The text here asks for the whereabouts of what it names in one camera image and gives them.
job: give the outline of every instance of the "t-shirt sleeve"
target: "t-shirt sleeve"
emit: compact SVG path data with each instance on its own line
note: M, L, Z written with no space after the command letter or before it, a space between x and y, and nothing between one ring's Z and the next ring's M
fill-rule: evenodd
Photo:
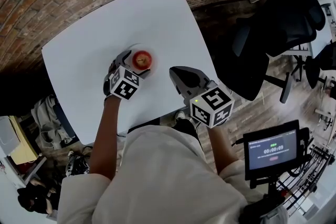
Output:
M220 172L219 176L244 195L249 204L263 198L260 192L250 189L248 182L245 181L245 163L243 161L239 160L231 163Z
M58 224L91 223L96 205L111 180L99 174L63 179L58 205Z

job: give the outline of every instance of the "white wall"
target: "white wall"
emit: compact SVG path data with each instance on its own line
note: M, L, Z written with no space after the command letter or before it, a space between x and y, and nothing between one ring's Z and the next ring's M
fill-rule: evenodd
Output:
M15 186L0 173L0 222L2 224L55 224L47 215L28 212L17 201Z

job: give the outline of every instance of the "table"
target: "table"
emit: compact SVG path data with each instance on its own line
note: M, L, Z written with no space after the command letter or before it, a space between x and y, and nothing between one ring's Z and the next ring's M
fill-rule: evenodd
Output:
M318 0L318 1L321 5L326 4L326 0ZM333 1L330 4L331 4L330 9L332 11L332 16L334 16L333 11L335 9L335 6ZM290 49L282 53L283 55L311 56L312 58L315 58L325 48L326 45L330 44L330 41L333 39L330 24L324 8L322 8L322 10L324 16L326 17L325 26L321 31L317 31L317 36L315 40L307 43L306 46L308 49L306 50Z
M132 44L155 52L157 65L119 108L118 133L184 106L169 77L189 66L218 81L186 0L115 0L52 39L42 49L51 84L81 143L94 142L103 111L103 79L112 60Z

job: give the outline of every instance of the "black pants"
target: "black pants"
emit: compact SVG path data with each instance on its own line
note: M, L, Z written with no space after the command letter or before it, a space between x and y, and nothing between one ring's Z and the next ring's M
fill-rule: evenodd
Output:
M176 125L173 127L173 129L181 132L186 133L194 138L196 138L199 142L198 135L196 133L196 130L194 128L194 125L187 119L180 119L177 121Z

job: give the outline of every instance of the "shoe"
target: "shoe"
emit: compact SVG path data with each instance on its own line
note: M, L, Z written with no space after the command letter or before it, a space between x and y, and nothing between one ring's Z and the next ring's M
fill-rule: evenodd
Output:
M182 110L178 110L175 113L175 124L179 121L179 120L183 120L185 119L185 114Z

